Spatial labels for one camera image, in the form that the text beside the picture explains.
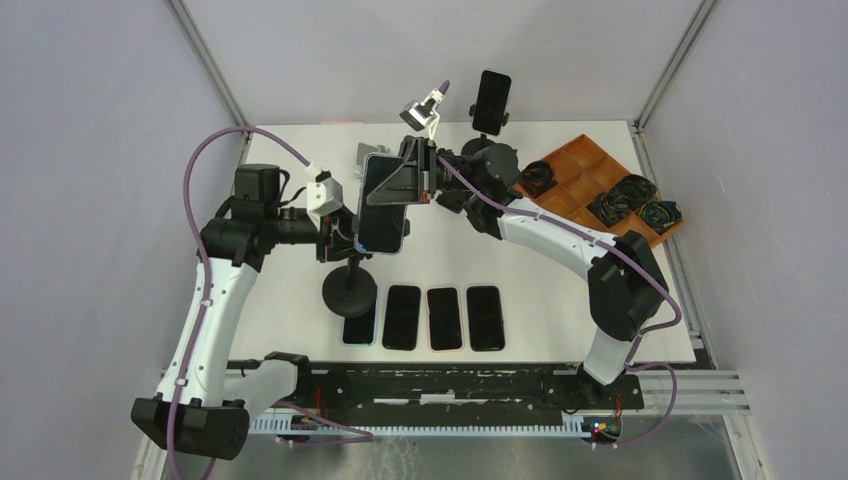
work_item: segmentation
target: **gray wall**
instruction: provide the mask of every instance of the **gray wall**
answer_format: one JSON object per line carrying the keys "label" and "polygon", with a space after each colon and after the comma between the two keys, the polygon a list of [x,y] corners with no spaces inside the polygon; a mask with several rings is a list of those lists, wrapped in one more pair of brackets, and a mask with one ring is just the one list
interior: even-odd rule
{"label": "gray wall", "polygon": [[[182,172],[228,124],[164,2],[0,6],[0,478],[130,475],[194,278]],[[237,144],[198,168],[201,218]]]}
{"label": "gray wall", "polygon": [[255,124],[399,122],[443,79],[467,120],[480,72],[514,120],[632,119],[699,0],[187,0]]}
{"label": "gray wall", "polygon": [[779,479],[845,478],[848,5],[720,2],[647,127]]}

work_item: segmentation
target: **purple cable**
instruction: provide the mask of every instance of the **purple cable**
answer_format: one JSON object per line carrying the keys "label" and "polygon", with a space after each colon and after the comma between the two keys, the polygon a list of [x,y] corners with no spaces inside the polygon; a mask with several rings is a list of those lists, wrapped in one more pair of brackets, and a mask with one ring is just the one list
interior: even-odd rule
{"label": "purple cable", "polygon": [[353,438],[343,438],[340,440],[330,440],[327,442],[314,442],[314,443],[293,443],[293,447],[326,447],[328,445],[344,445],[346,443],[361,443],[361,442],[370,442],[374,440],[374,434],[371,432],[366,432],[365,430],[360,430],[358,428],[348,427],[347,425],[342,425],[341,423],[336,423],[332,420],[326,419],[320,415],[316,415],[309,410],[306,410],[303,407],[299,407],[291,402],[287,402],[285,400],[279,400],[273,405],[274,407],[283,407],[283,408],[291,408],[292,410],[296,410],[297,412],[306,415],[309,418],[314,420],[318,420],[319,422],[327,425],[328,427],[337,428],[339,430],[344,430],[346,432],[355,433],[360,435],[359,437]]}
{"label": "purple cable", "polygon": [[[490,207],[495,208],[497,210],[501,210],[505,213],[511,213],[511,214],[514,214],[514,215],[522,215],[522,216],[525,216],[525,217],[536,218],[536,212],[533,212],[533,211],[530,211],[530,210],[523,210],[521,208],[514,208],[514,207],[501,205],[501,204],[495,202],[494,200],[492,200],[491,198],[485,196],[483,194],[483,192],[481,192],[479,189],[475,188],[474,185],[471,184],[471,182],[466,180],[465,177],[463,177],[462,174],[459,173],[459,171],[456,168],[454,168],[453,165],[451,165],[450,162],[448,162],[448,160],[445,159],[444,157],[439,157],[439,162],[441,162],[442,166],[444,166],[445,169],[447,169],[447,171],[449,171],[451,173],[451,175],[454,176],[454,178],[456,178],[457,180],[460,181],[460,183],[465,185],[465,188],[467,188],[477,198],[482,200],[484,203],[486,203]],[[653,367],[662,367],[662,368],[665,368],[666,370],[668,370],[669,373],[671,373],[671,400],[669,401],[668,409],[666,410],[665,415],[663,415],[663,417],[660,419],[660,421],[651,430],[647,431],[646,433],[643,433],[642,435],[639,435],[638,437],[635,437],[635,438],[632,438],[630,440],[626,440],[624,442],[621,442],[621,443],[619,443],[619,445],[626,445],[628,443],[632,443],[632,442],[635,442],[637,440],[641,440],[641,439],[644,439],[644,438],[647,438],[647,437],[653,435],[655,432],[657,432],[665,424],[666,420],[668,420],[668,417],[671,415],[671,411],[674,409],[674,402],[677,400],[677,377],[674,374],[674,369],[671,368],[671,365],[669,365],[667,363],[651,362],[651,363],[646,363],[644,365],[640,365],[638,367],[631,367],[629,364],[630,364],[630,361],[633,360],[633,356],[636,355],[636,350],[639,348],[639,344],[642,341],[642,337],[646,333],[654,332],[656,330],[661,330],[663,328],[673,327],[673,326],[677,325],[678,323],[680,323],[680,320],[683,318],[683,312],[680,310],[680,305],[678,305],[677,302],[671,297],[671,294],[668,292],[668,290],[663,288],[663,286],[660,284],[660,282],[658,282],[647,271],[645,271],[645,269],[642,268],[641,265],[639,265],[633,259],[631,259],[627,255],[625,255],[624,252],[622,252],[621,250],[615,248],[613,245],[610,245],[610,244],[608,244],[608,243],[606,243],[602,240],[598,240],[598,239],[595,238],[594,235],[587,233],[587,232],[584,232],[583,230],[581,230],[579,228],[573,227],[573,226],[569,225],[568,223],[563,222],[559,218],[551,217],[551,216],[544,215],[544,214],[539,215],[538,218],[539,218],[539,220],[546,221],[548,223],[551,223],[553,225],[556,225],[556,226],[562,228],[563,230],[565,230],[567,232],[573,233],[573,234],[577,235],[578,237],[580,237],[584,240],[594,242],[596,245],[600,246],[604,250],[607,250],[608,252],[612,253],[616,257],[620,258],[621,261],[626,263],[636,273],[641,275],[645,279],[645,281],[647,281],[648,284],[651,285],[651,287],[653,287],[654,290],[656,290],[663,297],[663,299],[665,299],[665,301],[667,301],[669,303],[669,305],[671,305],[671,309],[674,311],[674,318],[672,320],[668,321],[668,322],[659,323],[657,325],[645,327],[642,330],[640,330],[639,333],[636,335],[636,339],[633,341],[633,345],[630,347],[630,351],[627,353],[627,358],[625,360],[625,369],[628,372],[631,372],[631,373],[641,372],[643,370],[647,370],[647,369],[653,368]]]}
{"label": "purple cable", "polygon": [[[209,135],[197,148],[194,150],[194,153],[191,154],[191,158],[188,160],[188,165],[186,165],[185,175],[183,176],[183,206],[185,207],[186,219],[188,220],[189,228],[191,228],[191,235],[194,237],[194,243],[197,244],[197,251],[200,254],[200,262],[203,264],[203,300],[209,299],[209,292],[212,290],[212,266],[209,262],[209,255],[206,253],[206,247],[203,246],[203,241],[200,239],[200,231],[197,229],[197,222],[194,220],[194,214],[191,211],[191,197],[189,195],[189,186],[191,183],[191,173],[194,170],[194,164],[197,163],[197,159],[200,157],[200,154],[206,147],[209,146],[210,143],[215,141],[216,139],[223,137],[224,135],[230,133],[258,133],[259,135],[263,135],[265,137],[270,138],[281,147],[286,149],[289,153],[291,153],[295,158],[303,164],[303,166],[308,167],[310,165],[309,160],[306,159],[303,155],[301,155],[297,150],[292,148],[291,145],[286,143],[282,138],[274,135],[273,133],[263,130],[261,128],[256,127],[229,127],[223,130],[218,130],[217,132]],[[188,372],[188,360],[191,358],[192,353],[194,352],[194,346],[197,343],[197,337],[200,335],[200,327],[203,325],[203,319],[206,317],[206,305],[203,303],[200,304],[200,308],[197,310],[197,317],[194,320],[194,327],[192,327],[191,335],[189,336],[188,342],[186,343],[186,349],[183,353],[183,358],[180,361],[179,371],[177,373],[178,379],[185,379],[186,373]],[[182,472],[180,471],[180,467],[177,464],[176,450],[174,449],[174,430],[176,428],[176,417],[177,417],[177,405],[179,405],[180,396],[183,392],[183,387],[181,385],[174,386],[174,397],[171,399],[171,406],[168,409],[168,424],[165,432],[165,444],[168,450],[168,463],[171,467],[171,473],[173,473],[174,477],[177,480],[185,480]],[[209,478],[209,474],[212,473],[212,467],[215,465],[215,459],[211,459],[209,461],[209,465],[206,467],[206,471],[203,472],[203,475],[200,477],[201,480],[206,480]]]}

